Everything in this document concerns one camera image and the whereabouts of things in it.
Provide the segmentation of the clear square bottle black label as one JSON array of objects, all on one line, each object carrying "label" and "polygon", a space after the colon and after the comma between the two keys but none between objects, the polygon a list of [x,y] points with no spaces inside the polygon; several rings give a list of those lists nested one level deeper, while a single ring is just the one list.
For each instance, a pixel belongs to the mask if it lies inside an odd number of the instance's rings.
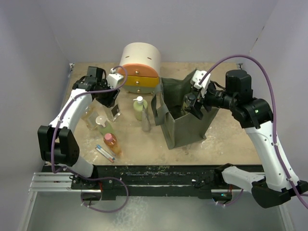
[{"label": "clear square bottle black label", "polygon": [[119,109],[119,104],[115,103],[114,106],[103,106],[104,112],[108,118],[108,120],[114,122],[120,115],[120,109]]}]

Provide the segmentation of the green canvas bag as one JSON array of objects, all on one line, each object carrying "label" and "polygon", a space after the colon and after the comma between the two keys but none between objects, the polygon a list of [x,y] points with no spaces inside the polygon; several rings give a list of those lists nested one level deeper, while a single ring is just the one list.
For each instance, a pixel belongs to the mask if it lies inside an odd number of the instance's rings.
[{"label": "green canvas bag", "polygon": [[204,140],[207,129],[218,113],[217,108],[209,112],[201,108],[203,118],[198,119],[182,110],[185,95],[192,90],[192,79],[200,79],[205,73],[195,69],[183,80],[162,77],[154,89],[151,101],[154,121],[161,126],[169,149]]}]

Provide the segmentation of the green pump lotion bottle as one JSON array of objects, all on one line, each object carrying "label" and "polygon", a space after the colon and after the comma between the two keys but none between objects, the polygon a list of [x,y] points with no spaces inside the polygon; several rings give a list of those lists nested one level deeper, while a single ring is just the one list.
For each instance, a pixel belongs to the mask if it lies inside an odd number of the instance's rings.
[{"label": "green pump lotion bottle", "polygon": [[138,121],[141,121],[143,108],[145,108],[145,111],[148,112],[148,102],[142,96],[138,96],[136,99],[133,99],[133,101],[135,118]]}]

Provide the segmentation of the clear square bottle front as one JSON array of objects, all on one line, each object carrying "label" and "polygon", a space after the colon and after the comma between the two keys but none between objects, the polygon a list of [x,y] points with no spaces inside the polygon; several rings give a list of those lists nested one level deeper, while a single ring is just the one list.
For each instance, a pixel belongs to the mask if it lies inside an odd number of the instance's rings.
[{"label": "clear square bottle front", "polygon": [[188,93],[184,96],[183,98],[183,103],[181,107],[181,113],[182,115],[186,115],[188,113],[196,116],[196,108],[195,108],[195,103],[197,101],[197,97],[193,93]]}]

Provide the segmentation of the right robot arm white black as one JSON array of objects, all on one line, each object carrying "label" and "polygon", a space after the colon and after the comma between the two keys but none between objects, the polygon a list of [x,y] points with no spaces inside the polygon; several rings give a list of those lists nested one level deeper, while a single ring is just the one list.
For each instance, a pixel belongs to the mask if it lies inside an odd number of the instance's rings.
[{"label": "right robot arm white black", "polygon": [[251,76],[244,70],[228,71],[220,90],[210,78],[206,71],[192,72],[191,91],[183,100],[184,111],[202,119],[202,107],[207,112],[212,108],[230,110],[252,141],[264,170],[264,175],[257,175],[225,164],[214,170],[215,185],[226,188],[231,184],[246,190],[262,208],[282,205],[307,192],[308,183],[294,173],[273,131],[272,107],[264,99],[253,97]]}]

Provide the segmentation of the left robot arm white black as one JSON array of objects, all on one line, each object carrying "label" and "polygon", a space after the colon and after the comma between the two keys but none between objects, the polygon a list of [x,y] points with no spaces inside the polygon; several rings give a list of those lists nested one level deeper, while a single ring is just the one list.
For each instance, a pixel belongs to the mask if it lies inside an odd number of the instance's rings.
[{"label": "left robot arm white black", "polygon": [[97,168],[79,154],[74,131],[93,101],[105,106],[115,104],[120,88],[128,78],[128,74],[117,72],[119,68],[116,66],[107,74],[102,68],[88,67],[87,74],[73,84],[70,97],[58,116],[49,125],[38,129],[41,158],[51,164],[52,172],[67,170],[82,178],[82,183],[89,189],[99,184]]}]

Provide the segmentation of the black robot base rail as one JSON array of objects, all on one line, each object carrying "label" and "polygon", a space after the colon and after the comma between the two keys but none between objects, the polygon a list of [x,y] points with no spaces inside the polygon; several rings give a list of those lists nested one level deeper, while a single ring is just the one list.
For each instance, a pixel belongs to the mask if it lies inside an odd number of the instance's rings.
[{"label": "black robot base rail", "polygon": [[144,197],[197,197],[210,199],[212,192],[235,190],[236,186],[216,183],[216,165],[101,165],[91,182],[69,174],[73,190],[102,193],[102,200],[127,195]]}]

